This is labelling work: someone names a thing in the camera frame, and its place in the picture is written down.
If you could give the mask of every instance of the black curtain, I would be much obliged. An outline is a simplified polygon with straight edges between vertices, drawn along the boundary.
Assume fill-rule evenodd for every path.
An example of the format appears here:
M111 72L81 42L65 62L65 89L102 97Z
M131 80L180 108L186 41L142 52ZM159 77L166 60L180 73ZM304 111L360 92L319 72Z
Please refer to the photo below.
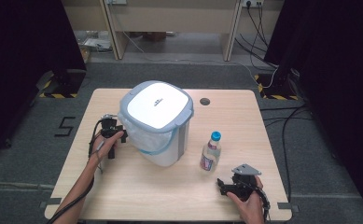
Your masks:
M306 24L308 37L296 41ZM289 53L323 134L363 197L363 3L286 0L265 60L281 65Z
M21 119L42 75L66 69L86 68L62 2L0 1L0 141Z

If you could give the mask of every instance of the human arm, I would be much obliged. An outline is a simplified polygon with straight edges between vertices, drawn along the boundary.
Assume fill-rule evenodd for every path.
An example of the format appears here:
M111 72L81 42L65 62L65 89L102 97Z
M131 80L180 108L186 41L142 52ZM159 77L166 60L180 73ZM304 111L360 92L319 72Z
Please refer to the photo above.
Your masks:
M118 132L118 133L114 134L114 136L105 139L103 146L97 152L95 150L100 145L100 143L103 141L104 138L101 135L99 135L95 139L95 141L93 143L93 153L97 154L97 155L91 155L86 167L82 171L77 182L74 184L74 186L68 192L67 196L65 196L64 200L60 204L56 213L58 211L62 210L70 202L72 202L74 199L76 199L78 196L80 196L81 194L83 194L85 192L85 190L88 188L88 186L90 185L90 183L93 179L94 173L97 169L97 166L100 163L100 160L102 160L108 154L108 151L111 149L112 146L116 145L117 140L119 138L121 138L122 135L123 135L123 132ZM58 217L55 220L55 222L53 222L53 223L73 223L73 224L77 223L79 214L82 210L84 202L85 202L85 198L83 198L78 203L76 203L74 206L72 206L64 214L62 214L60 217Z
M257 186L263 188L262 182L259 177L255 176L257 180ZM243 202L235 194L228 192L227 196L236 204L239 209L240 217L247 224L262 224L263 211L262 211L262 200L259 195L253 191L247 201Z

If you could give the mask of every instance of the bottle cap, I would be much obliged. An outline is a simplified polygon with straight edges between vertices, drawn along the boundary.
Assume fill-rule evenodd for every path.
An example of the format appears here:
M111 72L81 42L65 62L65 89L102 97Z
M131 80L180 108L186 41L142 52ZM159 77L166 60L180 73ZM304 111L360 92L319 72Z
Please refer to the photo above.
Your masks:
M221 133L217 131L212 132L211 139L213 139L214 141L219 141L219 139L221 139Z

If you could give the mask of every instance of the gray carpet floor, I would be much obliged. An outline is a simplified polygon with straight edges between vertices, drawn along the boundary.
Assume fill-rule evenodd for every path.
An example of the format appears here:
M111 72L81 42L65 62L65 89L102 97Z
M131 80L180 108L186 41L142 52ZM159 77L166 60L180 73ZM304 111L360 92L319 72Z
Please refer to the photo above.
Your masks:
M161 80L183 89L252 90L261 109L304 104L303 100L262 99L248 70L239 65L88 63L87 67L77 98L36 98L11 139L12 147L0 149L0 223L47 221L45 201L97 88L133 88L146 80ZM47 78L43 76L37 85L42 87ZM261 111L286 192L299 208L287 223L363 223L363 200L345 168L332 157L308 108L286 125L286 169L282 130L284 118L292 111ZM63 117L75 117L64 124L74 128L67 137L55 137L68 132L59 129Z

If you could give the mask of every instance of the plastic bottle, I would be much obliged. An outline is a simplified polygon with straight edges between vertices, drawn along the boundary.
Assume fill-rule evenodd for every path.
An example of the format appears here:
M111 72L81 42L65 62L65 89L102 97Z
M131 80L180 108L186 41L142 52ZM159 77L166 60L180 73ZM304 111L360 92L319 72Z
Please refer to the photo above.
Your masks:
M212 132L210 140L203 146L201 157L201 168L205 171L214 171L218 165L221 155L220 132Z

